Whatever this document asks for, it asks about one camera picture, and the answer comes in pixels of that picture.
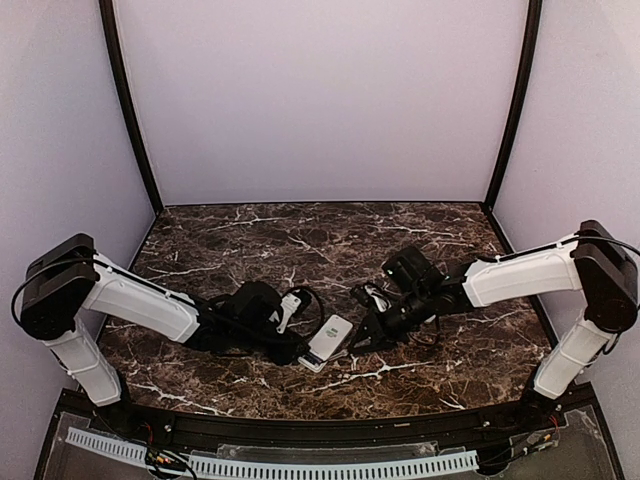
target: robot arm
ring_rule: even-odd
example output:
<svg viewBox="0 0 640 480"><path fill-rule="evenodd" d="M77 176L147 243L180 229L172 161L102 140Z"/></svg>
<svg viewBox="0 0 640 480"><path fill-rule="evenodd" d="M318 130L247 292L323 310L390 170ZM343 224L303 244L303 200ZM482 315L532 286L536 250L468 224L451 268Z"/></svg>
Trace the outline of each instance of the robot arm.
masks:
<svg viewBox="0 0 640 480"><path fill-rule="evenodd" d="M407 332L436 316L470 312L503 300L558 290L582 290L587 308L543 360L531 388L546 399L561 396L608 342L633 326L637 316L637 268L612 245L595 221L557 243L495 258L482 258L445 275L415 247L391 257L383 269L403 292L379 307L366 286L352 294L369 314L356 333L352 353L391 348Z"/></svg>
<svg viewBox="0 0 640 480"><path fill-rule="evenodd" d="M305 352L304 339L281 328L310 303L304 292L283 299L265 283L247 282L234 295L207 302L121 269L96 252L87 235L33 262L27 279L20 326L51 349L98 407L120 401L124 385L79 319L80 308L115 315L196 350L261 349L278 364Z"/></svg>

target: white wall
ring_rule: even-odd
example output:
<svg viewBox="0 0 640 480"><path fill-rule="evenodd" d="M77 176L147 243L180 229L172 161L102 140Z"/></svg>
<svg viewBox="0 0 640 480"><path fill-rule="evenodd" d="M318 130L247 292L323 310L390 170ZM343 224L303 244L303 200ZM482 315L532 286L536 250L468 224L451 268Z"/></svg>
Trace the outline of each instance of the white wall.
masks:
<svg viewBox="0 0 640 480"><path fill-rule="evenodd" d="M544 3L529 92L496 214L516 248L553 241L595 218L640 243L640 3ZM543 298L564 333L583 303ZM640 478L640 326L593 380L629 479Z"/></svg>
<svg viewBox="0 0 640 480"><path fill-rule="evenodd" d="M526 0L116 3L166 203L484 198Z"/></svg>
<svg viewBox="0 0 640 480"><path fill-rule="evenodd" d="M94 0L0 2L2 479L32 478L69 385L48 350L10 318L27 265L80 231L128 265L153 217L101 28Z"/></svg>

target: white vent strip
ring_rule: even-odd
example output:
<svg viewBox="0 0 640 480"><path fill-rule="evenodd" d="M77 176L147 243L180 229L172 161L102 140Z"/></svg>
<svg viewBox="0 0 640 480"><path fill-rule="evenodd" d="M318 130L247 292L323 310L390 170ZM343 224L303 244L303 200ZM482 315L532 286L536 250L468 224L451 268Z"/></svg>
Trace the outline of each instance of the white vent strip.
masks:
<svg viewBox="0 0 640 480"><path fill-rule="evenodd" d="M102 456L147 468L144 463L146 448L143 446L74 427L69 428L66 441ZM254 463L191 455L189 465L198 478L214 480L415 480L478 468L475 451L397 462L337 465Z"/></svg>

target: marble tabletop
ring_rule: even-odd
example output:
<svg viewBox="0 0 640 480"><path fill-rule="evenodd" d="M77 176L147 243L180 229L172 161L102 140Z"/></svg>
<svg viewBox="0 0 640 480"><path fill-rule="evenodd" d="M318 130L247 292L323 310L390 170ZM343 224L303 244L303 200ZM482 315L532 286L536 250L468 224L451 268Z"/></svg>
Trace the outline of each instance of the marble tabletop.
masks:
<svg viewBox="0 0 640 480"><path fill-rule="evenodd" d="M317 203L169 207L134 271L173 290L211 298L262 280L280 292L310 285L327 314L357 324L349 289L387 285L380 266L414 244L441 269L501 252L474 203ZM292 327L318 320L307 309ZM365 419L439 413L516 400L549 351L526 299L442 319L437 347L424 326L392 351L343 357L314 374L256 354L222 358L189 350L117 318L100 338L135 402L183 412L268 419Z"/></svg>

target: white smartphone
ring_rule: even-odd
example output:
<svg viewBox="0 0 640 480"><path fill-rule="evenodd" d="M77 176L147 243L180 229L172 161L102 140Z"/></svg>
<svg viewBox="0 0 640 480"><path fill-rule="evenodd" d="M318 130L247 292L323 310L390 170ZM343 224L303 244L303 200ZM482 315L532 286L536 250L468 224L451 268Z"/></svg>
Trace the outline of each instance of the white smartphone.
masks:
<svg viewBox="0 0 640 480"><path fill-rule="evenodd" d="M332 315L309 341L309 352L298 358L298 362L309 370L318 373L349 335L352 328L353 324L351 322L339 315Z"/></svg>

